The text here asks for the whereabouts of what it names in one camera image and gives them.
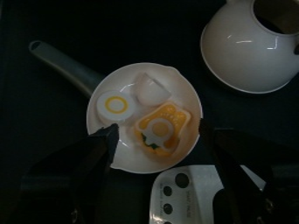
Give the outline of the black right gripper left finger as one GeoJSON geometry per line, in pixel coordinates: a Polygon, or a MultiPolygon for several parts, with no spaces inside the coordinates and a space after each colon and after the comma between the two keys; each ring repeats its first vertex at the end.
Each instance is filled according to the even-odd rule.
{"type": "Polygon", "coordinates": [[[96,224],[117,140],[112,124],[37,162],[22,176],[20,202],[5,224],[96,224]]]}

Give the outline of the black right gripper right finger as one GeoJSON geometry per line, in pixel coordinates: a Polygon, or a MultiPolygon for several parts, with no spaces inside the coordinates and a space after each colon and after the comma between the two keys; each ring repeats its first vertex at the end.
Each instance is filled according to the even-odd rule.
{"type": "Polygon", "coordinates": [[[224,186],[216,222],[299,224],[299,150],[204,120],[199,132],[224,186]]]}

